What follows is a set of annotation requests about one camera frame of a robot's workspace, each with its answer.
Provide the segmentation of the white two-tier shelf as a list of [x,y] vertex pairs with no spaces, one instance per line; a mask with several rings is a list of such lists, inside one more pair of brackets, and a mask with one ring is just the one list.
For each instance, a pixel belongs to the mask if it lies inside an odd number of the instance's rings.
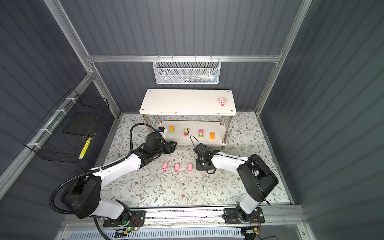
[[[219,99],[226,104],[221,107]],[[209,146],[227,144],[229,126],[236,115],[235,100],[231,90],[166,90],[149,89],[139,110],[147,124],[150,116],[155,116],[159,126],[166,129],[167,141],[178,145],[191,145],[190,136]],[[170,126],[175,133],[169,134]],[[185,128],[190,135],[184,136]],[[199,130],[204,130],[204,137],[199,138]],[[210,132],[215,132],[216,139],[210,140]]]

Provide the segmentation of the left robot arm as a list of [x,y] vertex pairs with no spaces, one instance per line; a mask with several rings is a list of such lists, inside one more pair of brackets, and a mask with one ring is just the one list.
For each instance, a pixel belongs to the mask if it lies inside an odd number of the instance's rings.
[[134,150],[130,147],[126,157],[70,181],[65,186],[61,202],[79,219],[106,217],[125,223],[130,218],[129,207],[121,201],[102,198],[102,189],[118,178],[145,167],[162,154],[173,153],[176,146],[176,142],[166,142],[161,134],[150,133],[139,148]]

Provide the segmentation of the orange toy bulldozer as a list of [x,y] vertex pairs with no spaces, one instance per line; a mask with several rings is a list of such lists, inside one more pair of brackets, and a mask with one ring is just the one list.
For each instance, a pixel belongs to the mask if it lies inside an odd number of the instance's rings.
[[215,139],[216,139],[215,132],[210,132],[210,140],[215,140]]

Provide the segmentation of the yellow tag on basket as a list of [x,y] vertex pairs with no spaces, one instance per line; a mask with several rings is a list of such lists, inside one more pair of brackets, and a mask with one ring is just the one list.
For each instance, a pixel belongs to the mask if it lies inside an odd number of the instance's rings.
[[87,150],[88,150],[88,147],[89,147],[89,145],[90,145],[91,140],[92,140],[91,137],[89,137],[89,138],[87,139],[86,143],[84,144],[84,146],[83,146],[83,148],[82,148],[82,150],[81,150],[81,152],[80,152],[80,154],[79,154],[79,160],[81,160],[81,159],[84,158],[84,156],[85,156],[85,154],[86,154],[86,152],[87,152]]

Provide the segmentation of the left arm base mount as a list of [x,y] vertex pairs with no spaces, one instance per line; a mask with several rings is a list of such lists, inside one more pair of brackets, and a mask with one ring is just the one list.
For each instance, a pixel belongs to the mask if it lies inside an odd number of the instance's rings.
[[144,225],[146,219],[146,211],[124,211],[116,220],[106,218],[104,228],[139,228]]

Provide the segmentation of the pens in white basket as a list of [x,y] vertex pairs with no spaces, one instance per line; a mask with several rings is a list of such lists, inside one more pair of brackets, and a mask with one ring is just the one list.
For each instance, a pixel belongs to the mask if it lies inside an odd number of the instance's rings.
[[191,83],[191,84],[217,84],[219,83],[218,75],[191,75],[191,76],[183,76],[178,79],[181,83]]

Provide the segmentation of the green orange mixer toy truck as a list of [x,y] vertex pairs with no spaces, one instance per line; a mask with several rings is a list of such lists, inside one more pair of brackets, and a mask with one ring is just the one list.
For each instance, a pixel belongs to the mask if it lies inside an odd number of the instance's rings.
[[170,126],[169,134],[174,134],[175,133],[175,127]]

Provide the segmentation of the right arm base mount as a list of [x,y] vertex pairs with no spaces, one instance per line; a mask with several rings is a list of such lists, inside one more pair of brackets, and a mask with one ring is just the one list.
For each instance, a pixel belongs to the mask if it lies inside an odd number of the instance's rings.
[[225,223],[230,224],[263,224],[265,217],[261,208],[257,207],[251,214],[247,214],[240,208],[225,208],[221,217]]

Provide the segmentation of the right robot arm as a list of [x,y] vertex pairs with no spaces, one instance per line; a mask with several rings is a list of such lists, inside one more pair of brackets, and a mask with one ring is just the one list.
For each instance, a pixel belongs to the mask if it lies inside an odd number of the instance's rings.
[[236,157],[219,150],[211,150],[202,143],[194,147],[194,152],[197,154],[196,164],[207,174],[214,174],[217,169],[222,169],[240,177],[247,192],[237,206],[237,216],[243,222],[253,216],[254,210],[279,183],[277,176],[259,155]]

